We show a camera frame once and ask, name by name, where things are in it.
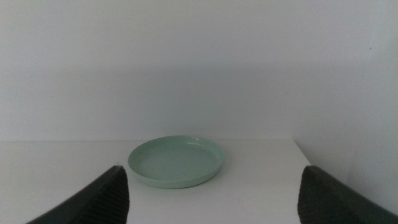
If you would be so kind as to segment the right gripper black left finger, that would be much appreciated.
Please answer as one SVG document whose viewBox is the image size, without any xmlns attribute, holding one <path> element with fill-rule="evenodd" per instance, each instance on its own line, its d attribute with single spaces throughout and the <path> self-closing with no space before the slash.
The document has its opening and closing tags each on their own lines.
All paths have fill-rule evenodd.
<svg viewBox="0 0 398 224">
<path fill-rule="evenodd" d="M 112 166 L 85 188 L 30 224 L 126 224 L 129 188 L 123 166 Z"/>
</svg>

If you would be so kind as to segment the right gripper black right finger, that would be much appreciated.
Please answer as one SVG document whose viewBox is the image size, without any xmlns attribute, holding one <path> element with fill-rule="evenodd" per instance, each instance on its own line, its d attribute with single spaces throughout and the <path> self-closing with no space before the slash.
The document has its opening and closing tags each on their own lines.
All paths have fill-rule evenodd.
<svg viewBox="0 0 398 224">
<path fill-rule="evenodd" d="M 297 211 L 306 224 L 397 224 L 397 215 L 317 166 L 302 172 Z"/>
</svg>

